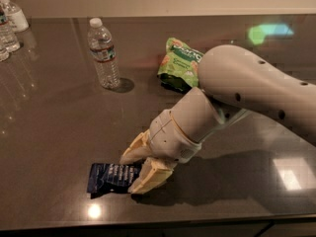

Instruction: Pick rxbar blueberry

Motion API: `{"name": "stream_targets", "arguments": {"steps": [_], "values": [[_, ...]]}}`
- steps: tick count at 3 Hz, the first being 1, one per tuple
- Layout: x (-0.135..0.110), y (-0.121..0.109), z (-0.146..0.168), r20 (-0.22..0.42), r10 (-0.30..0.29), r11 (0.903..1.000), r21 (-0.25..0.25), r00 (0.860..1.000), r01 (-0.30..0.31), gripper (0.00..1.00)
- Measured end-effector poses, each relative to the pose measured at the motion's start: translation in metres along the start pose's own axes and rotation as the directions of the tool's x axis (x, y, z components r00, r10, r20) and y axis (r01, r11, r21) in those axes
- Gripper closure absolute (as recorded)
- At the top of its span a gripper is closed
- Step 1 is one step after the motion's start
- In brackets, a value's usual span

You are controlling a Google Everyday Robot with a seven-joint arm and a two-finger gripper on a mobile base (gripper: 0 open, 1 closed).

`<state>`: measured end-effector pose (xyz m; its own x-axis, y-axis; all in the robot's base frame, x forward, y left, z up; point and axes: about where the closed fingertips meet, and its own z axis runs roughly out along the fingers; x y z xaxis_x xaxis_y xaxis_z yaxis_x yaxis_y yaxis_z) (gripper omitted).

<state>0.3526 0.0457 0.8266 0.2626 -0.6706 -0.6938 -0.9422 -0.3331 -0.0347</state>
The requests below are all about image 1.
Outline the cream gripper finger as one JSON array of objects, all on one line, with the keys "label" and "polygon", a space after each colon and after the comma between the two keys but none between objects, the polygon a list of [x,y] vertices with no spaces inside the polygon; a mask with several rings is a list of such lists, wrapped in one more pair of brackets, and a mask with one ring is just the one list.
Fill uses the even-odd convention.
[{"label": "cream gripper finger", "polygon": [[175,162],[148,157],[142,165],[139,177],[128,188],[131,194],[144,195],[162,186],[173,174]]},{"label": "cream gripper finger", "polygon": [[123,152],[119,162],[121,164],[133,164],[149,157],[151,155],[151,149],[148,144],[148,138],[149,130],[140,132]]}]

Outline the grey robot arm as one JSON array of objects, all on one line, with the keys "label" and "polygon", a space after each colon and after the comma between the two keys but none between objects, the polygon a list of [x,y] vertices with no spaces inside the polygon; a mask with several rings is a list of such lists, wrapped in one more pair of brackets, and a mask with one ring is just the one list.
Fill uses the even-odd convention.
[{"label": "grey robot arm", "polygon": [[143,195],[162,186],[215,132],[253,111],[299,137],[316,140],[316,85],[284,74],[255,53],[236,46],[209,50],[198,65],[199,85],[164,110],[135,137],[122,164],[143,163],[128,191]]}]

